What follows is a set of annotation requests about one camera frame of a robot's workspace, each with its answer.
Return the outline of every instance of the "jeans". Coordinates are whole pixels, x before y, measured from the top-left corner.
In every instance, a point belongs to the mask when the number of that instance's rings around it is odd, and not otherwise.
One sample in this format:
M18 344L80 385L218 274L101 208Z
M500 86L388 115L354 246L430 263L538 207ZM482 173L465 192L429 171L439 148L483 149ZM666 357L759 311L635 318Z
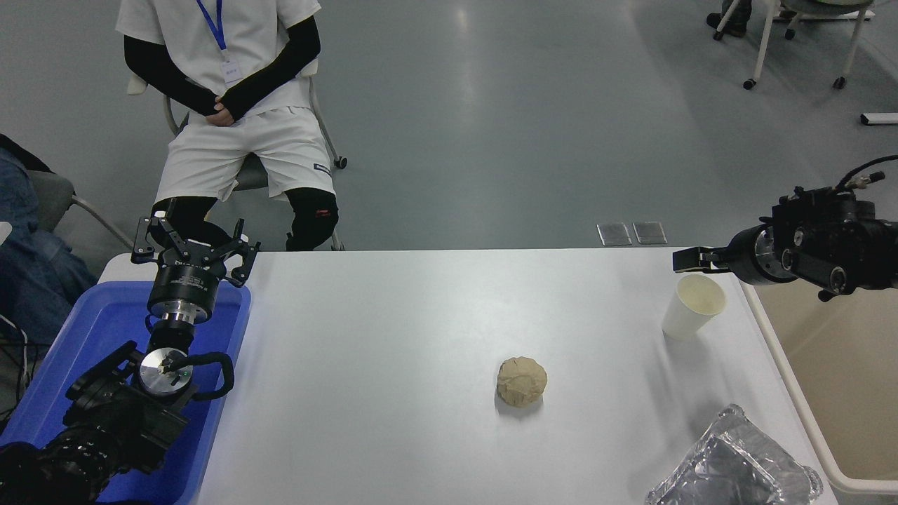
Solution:
M29 341L50 344L96 278L62 239L38 229L38 198L27 171L3 148L0 221L13 225L0 244L0 314L18 324Z

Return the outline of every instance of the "blue plastic tray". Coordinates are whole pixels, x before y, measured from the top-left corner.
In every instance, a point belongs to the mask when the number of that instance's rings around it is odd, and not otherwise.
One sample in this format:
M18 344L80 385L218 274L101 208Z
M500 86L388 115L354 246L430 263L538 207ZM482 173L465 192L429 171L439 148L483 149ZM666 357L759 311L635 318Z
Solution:
M65 426L63 414L72 404L66 390L88 368L126 341L144 350L150 335L144 319L152 282L104 282L85 292L66 319L56 343L0 437L0 445L16 440L46 446ZM223 350L234 361L246 330L250 292L222 283L212 318L197 325L191 354ZM194 368L200 391L221 386L218 365ZM199 489L212 450L225 399L192 402L182 411L190 419L172 444L162 469L152 474L132 470L112 478L100 501L149 501L155 505L187 505Z

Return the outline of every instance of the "robotic arm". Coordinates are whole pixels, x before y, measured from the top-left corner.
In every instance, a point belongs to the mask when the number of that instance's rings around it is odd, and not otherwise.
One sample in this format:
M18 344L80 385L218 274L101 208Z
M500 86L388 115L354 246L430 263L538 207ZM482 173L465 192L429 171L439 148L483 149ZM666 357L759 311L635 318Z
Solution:
M241 287L259 244L242 239L242 219L227 244L184 241L162 216L141 218L131 261L158 264L146 308L159 320L146 352L128 341L79 377L66 392L66 429L43 449L15 442L0 447L0 505L94 503L116 474L159 469L189 420L187 403L220 398L233 387L233 363L223 352L189 354L196 324L208 320L218 284ZM148 237L162 246L157 254ZM225 260L241 256L231 270ZM193 368L218 363L224 385L199 392Z
M857 288L898 288L898 223L876 219L874 204L854 193L885 178L858 173L896 159L863 164L833 187L796 187L771 217L761 217L761 225L739 232L726 247L675 252L673 271L733 272L753 285L804 279L822 289L823 302Z

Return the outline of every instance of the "white t-shirt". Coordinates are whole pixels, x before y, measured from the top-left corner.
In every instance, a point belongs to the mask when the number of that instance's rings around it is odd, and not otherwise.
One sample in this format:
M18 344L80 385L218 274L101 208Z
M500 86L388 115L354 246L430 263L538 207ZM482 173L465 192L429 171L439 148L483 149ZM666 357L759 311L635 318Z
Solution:
M202 0L213 23L216 0ZM286 28L318 12L317 0L223 0L224 42L243 77L268 66L289 40ZM116 31L165 44L187 77L216 95L227 91L224 57L196 0L122 0ZM297 76L278 87L246 115L284 106L310 107L308 79Z

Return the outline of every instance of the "hands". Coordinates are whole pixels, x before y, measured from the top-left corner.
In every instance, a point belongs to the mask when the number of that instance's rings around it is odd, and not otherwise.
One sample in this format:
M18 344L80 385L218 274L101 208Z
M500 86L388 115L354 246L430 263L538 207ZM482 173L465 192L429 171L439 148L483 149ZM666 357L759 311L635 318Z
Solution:
M218 113L213 114L211 116L206 116L206 121L208 121L211 125L216 126L231 126L233 125L233 117L231 116L231 112L227 110L227 107L222 103L222 97L216 97L216 106L215 110Z

